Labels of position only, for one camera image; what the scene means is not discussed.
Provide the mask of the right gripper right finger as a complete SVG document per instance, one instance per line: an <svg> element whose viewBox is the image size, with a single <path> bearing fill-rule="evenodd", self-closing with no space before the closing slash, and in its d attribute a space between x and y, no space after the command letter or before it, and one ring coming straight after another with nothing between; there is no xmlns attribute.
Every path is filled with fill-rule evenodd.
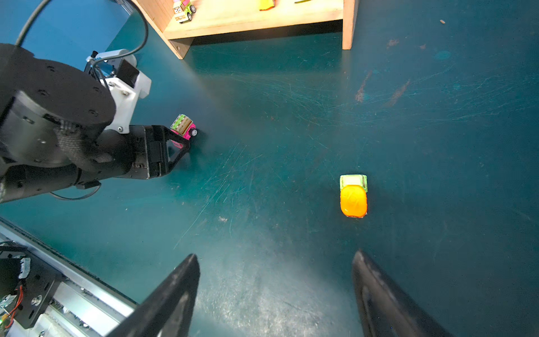
<svg viewBox="0 0 539 337"><path fill-rule="evenodd" d="M365 336L452 335L361 250L352 261L352 281Z"/></svg>

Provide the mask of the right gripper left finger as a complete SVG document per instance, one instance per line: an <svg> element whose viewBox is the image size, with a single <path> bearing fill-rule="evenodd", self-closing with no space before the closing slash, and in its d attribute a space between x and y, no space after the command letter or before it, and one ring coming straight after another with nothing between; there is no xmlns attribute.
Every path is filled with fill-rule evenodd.
<svg viewBox="0 0 539 337"><path fill-rule="evenodd" d="M188 336L199 286L197 256L190 254L110 336Z"/></svg>

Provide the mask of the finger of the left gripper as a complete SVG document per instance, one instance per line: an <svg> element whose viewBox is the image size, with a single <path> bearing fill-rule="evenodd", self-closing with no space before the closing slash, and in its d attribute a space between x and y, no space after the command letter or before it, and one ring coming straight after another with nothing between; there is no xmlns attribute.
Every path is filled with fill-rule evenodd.
<svg viewBox="0 0 539 337"><path fill-rule="evenodd" d="M182 157L189 153L190 148L191 142L189 140L163 126L161 142L161 174L168 175L171 173Z"/></svg>

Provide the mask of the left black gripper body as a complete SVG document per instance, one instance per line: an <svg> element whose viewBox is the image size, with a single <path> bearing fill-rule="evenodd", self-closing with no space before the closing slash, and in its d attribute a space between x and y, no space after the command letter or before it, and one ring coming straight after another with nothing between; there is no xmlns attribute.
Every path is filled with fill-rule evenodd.
<svg viewBox="0 0 539 337"><path fill-rule="evenodd" d="M75 185L89 188L108 178L149 180L168 174L168 129L136 125L132 132L104 131L97 148L112 156L98 171L81 170Z"/></svg>

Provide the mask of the pink striped toy truck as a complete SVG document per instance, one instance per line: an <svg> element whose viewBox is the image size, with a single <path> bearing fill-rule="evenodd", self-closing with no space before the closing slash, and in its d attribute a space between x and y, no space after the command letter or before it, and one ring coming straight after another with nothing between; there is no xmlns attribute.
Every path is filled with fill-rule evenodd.
<svg viewBox="0 0 539 337"><path fill-rule="evenodd" d="M171 130L185 140L191 140L199 133L195 123L186 115L178 115L171 125Z"/></svg>

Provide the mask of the pink green toy truck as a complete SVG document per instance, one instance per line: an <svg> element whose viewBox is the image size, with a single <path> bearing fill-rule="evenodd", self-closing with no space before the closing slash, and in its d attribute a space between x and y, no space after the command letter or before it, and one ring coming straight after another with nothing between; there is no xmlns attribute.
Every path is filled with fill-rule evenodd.
<svg viewBox="0 0 539 337"><path fill-rule="evenodd" d="M173 3L173 18L177 23L192 21L197 9L190 0L177 0Z"/></svg>

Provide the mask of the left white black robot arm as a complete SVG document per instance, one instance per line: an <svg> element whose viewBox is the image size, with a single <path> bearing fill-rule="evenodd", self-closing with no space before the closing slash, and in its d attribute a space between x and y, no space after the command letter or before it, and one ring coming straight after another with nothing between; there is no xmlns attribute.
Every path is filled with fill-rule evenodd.
<svg viewBox="0 0 539 337"><path fill-rule="evenodd" d="M125 50L93 53L78 70L1 45L1 201L169 174L198 130L186 115L132 124L151 85Z"/></svg>

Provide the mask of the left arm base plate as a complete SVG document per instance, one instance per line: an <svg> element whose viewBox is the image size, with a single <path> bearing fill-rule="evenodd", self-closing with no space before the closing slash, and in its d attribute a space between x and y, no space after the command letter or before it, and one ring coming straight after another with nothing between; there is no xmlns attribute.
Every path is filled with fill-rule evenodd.
<svg viewBox="0 0 539 337"><path fill-rule="evenodd" d="M19 244L1 243L1 332L35 326L64 275Z"/></svg>

